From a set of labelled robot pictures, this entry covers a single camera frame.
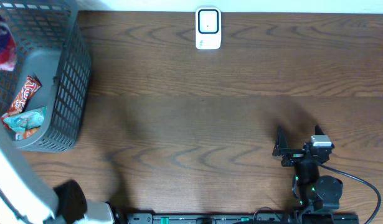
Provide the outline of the teal snack wrapper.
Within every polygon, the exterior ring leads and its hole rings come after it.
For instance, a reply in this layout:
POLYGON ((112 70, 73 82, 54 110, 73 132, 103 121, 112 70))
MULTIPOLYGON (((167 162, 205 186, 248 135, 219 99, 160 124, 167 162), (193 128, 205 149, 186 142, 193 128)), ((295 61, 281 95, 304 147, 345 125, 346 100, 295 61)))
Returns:
POLYGON ((14 132, 24 133, 28 129, 42 126, 47 112, 47 107, 26 111, 17 115, 8 116, 3 122, 14 132))

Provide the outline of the red orange chocolate bar wrapper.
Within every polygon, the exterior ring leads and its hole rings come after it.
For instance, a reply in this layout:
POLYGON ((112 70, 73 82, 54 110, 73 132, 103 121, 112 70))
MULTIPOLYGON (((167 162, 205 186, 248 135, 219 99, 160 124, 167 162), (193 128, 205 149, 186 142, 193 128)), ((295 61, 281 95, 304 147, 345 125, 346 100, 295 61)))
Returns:
POLYGON ((28 75, 25 84, 13 99, 8 111, 1 116, 0 120, 4 122, 4 119, 22 113, 26 107, 27 102, 41 87, 42 85, 38 79, 28 75))

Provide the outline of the purple red noodle packet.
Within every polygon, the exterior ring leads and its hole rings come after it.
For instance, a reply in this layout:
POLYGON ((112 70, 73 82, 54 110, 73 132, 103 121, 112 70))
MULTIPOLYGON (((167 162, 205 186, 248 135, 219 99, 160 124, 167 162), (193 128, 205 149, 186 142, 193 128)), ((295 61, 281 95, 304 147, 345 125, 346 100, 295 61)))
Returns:
POLYGON ((0 16, 0 70, 12 72, 16 62, 16 43, 7 22, 0 16))

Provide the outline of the small orange box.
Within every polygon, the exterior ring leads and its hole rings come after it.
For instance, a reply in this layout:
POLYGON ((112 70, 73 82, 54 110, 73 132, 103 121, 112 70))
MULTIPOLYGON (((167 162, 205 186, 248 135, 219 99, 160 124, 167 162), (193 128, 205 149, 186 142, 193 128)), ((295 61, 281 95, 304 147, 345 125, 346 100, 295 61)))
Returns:
POLYGON ((23 139, 27 139, 27 138, 31 137, 33 134, 35 134, 38 130, 39 130, 39 128, 32 128, 32 129, 25 130, 23 133, 17 132, 15 134, 15 140, 20 141, 23 139))

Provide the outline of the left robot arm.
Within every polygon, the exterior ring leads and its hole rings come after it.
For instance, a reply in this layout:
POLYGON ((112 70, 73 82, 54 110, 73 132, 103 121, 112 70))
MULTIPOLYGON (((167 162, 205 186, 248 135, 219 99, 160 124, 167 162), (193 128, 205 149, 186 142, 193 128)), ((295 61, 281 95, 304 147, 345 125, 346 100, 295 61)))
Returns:
POLYGON ((14 146, 0 120, 0 223, 114 223, 109 204, 87 200, 74 180, 50 187, 14 146))

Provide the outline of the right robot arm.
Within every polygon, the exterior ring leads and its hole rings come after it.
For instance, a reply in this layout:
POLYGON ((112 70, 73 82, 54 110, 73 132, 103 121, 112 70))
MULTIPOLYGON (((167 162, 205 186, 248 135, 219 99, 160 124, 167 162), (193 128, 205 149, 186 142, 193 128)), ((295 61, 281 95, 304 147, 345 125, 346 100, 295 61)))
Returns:
POLYGON ((300 199, 304 213, 331 213, 339 208, 343 193, 343 183, 330 175, 321 176, 319 166, 329 160, 334 144, 319 126, 314 134, 299 149, 288 147, 282 128, 277 131, 277 139, 272 155, 281 157, 283 167, 293 167, 293 194, 300 199))

